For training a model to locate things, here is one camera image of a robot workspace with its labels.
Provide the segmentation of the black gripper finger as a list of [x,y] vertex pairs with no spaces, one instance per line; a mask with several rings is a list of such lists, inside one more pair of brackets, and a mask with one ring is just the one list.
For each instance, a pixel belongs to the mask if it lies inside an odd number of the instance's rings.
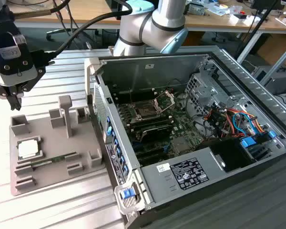
[[15,110],[15,90],[6,86],[0,86],[0,98],[6,99],[10,104],[10,109]]
[[44,76],[44,74],[46,73],[46,69],[45,68],[39,68],[37,69],[37,77],[29,80],[27,82],[18,84],[16,86],[17,88],[17,102],[15,105],[15,109],[16,110],[20,110],[21,109],[21,98],[20,98],[20,94],[24,93],[24,92],[29,92],[36,84],[37,82]]

